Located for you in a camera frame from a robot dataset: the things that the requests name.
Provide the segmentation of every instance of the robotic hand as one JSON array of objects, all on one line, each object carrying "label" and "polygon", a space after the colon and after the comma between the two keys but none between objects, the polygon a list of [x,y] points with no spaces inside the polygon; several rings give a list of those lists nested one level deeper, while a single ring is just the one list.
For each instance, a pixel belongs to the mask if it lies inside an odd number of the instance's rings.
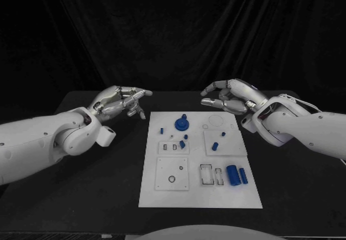
[{"label": "robotic hand", "polygon": [[107,147],[116,137],[103,126],[123,110],[139,113],[139,104],[153,92],[136,87],[109,87],[88,108],[78,107],[52,116],[41,116],[0,125],[0,185],[8,184],[57,164],[64,156],[83,154],[97,142]]},{"label": "robotic hand", "polygon": [[[205,96],[217,88],[220,99],[204,98],[202,105],[224,109],[227,112],[250,114],[241,125],[253,133],[258,132],[266,141],[280,147],[294,137],[313,151],[339,159],[346,159],[346,115],[322,112],[310,103],[287,94],[271,99],[241,79],[214,82],[202,91]],[[312,107],[310,113],[299,104]]]}]

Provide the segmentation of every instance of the black table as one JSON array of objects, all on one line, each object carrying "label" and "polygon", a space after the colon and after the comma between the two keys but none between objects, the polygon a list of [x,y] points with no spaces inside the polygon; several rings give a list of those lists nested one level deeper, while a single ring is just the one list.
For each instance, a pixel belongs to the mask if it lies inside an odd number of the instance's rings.
[{"label": "black table", "polygon": [[[292,91],[266,91],[269,97]],[[97,91],[71,92],[57,110],[88,106]],[[139,208],[150,111],[218,111],[199,92],[155,92],[140,100],[147,120],[123,113],[110,147],[10,184],[0,199],[0,231],[146,234],[183,225],[230,225],[277,236],[346,236],[346,166],[293,139],[270,145],[241,129],[263,209]]]}]

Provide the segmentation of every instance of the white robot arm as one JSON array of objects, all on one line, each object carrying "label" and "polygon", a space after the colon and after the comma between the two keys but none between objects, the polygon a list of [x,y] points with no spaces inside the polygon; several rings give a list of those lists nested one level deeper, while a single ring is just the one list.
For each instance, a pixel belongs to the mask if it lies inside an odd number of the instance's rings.
[{"label": "white robot arm", "polygon": [[116,132],[103,122],[124,109],[129,116],[139,113],[146,119],[139,99],[152,95],[152,91],[136,87],[111,86],[88,108],[0,125],[0,185],[35,174],[64,156],[83,154],[96,142],[107,147]]},{"label": "white robot arm", "polygon": [[[221,88],[220,99],[204,98],[201,103],[241,115],[251,113],[241,125],[258,132],[266,141],[280,147],[294,137],[313,151],[346,159],[346,115],[322,112],[315,105],[282,94],[269,99],[258,89],[241,79],[214,82],[202,91]],[[310,106],[310,113],[297,102]]]}]

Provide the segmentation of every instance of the hole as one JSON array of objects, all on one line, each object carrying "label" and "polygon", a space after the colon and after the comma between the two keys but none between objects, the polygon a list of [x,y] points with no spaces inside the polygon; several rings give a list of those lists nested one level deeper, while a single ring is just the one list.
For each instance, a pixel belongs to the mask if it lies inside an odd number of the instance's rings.
[{"label": "hole", "polygon": [[171,177],[168,178],[168,180],[173,183],[173,182],[176,181],[176,177],[175,177],[175,176],[171,176]]}]

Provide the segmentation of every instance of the small blue piece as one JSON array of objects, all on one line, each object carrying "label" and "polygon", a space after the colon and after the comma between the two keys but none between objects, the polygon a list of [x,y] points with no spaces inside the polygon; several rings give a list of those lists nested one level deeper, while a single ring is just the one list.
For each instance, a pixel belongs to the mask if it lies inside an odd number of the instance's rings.
[{"label": "small blue piece", "polygon": [[220,144],[215,142],[214,145],[212,145],[212,147],[211,147],[211,149],[212,149],[214,151],[217,151],[218,146],[220,146]]},{"label": "small blue piece", "polygon": [[182,140],[181,142],[181,147],[182,147],[182,149],[186,147],[186,143],[185,143],[185,141]]},{"label": "small blue piece", "polygon": [[240,168],[240,176],[241,176],[243,183],[248,184],[248,178],[247,178],[247,174],[245,174],[244,168]]},{"label": "small blue piece", "polygon": [[176,121],[175,121],[175,128],[179,130],[179,131],[185,131],[188,130],[189,128],[189,121],[188,121],[188,117],[186,117],[186,114],[182,115],[182,118],[179,118]]},{"label": "small blue piece", "polygon": [[237,170],[237,166],[235,165],[230,165],[227,167],[227,173],[228,173],[228,178],[230,178],[230,182],[233,186],[241,185],[241,178],[240,178],[240,174],[238,174],[238,170]]}]

